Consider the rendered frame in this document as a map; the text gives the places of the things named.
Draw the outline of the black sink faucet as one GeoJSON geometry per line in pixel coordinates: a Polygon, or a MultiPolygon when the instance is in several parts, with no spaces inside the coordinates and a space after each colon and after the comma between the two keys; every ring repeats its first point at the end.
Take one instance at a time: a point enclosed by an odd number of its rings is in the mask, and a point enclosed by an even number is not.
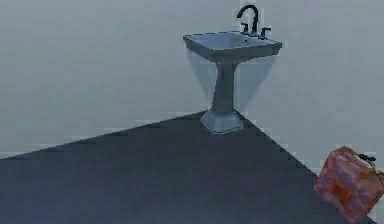
{"type": "Polygon", "coordinates": [[[263,27],[261,29],[261,33],[258,33],[258,22],[259,22],[259,12],[258,8],[255,5],[245,5],[243,6],[239,12],[237,13],[237,18],[241,19],[243,17],[243,14],[246,10],[251,9],[254,13],[253,19],[252,19],[252,26],[249,26],[247,23],[242,22],[241,25],[243,26],[243,30],[241,31],[242,35],[247,35],[249,37],[256,37],[260,40],[266,40],[266,32],[270,31],[270,27],[263,27]]]}

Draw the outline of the orange patterned bin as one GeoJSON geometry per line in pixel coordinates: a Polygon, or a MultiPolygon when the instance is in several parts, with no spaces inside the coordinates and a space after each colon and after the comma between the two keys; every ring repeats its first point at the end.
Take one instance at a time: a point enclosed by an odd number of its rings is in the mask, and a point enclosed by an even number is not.
{"type": "Polygon", "coordinates": [[[350,224],[370,213],[384,195],[384,172],[375,157],[342,146],[327,157],[314,191],[350,224]]]}

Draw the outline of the white pedestal sink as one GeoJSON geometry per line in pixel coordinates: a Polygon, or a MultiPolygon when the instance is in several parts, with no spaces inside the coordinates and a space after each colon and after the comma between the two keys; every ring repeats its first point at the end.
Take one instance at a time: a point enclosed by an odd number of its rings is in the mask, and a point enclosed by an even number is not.
{"type": "Polygon", "coordinates": [[[217,135],[241,130],[243,122],[234,109],[236,68],[252,59],[278,55],[283,44],[242,35],[238,31],[188,34],[183,40],[187,49],[213,62],[217,68],[211,108],[201,117],[201,123],[217,135]]]}

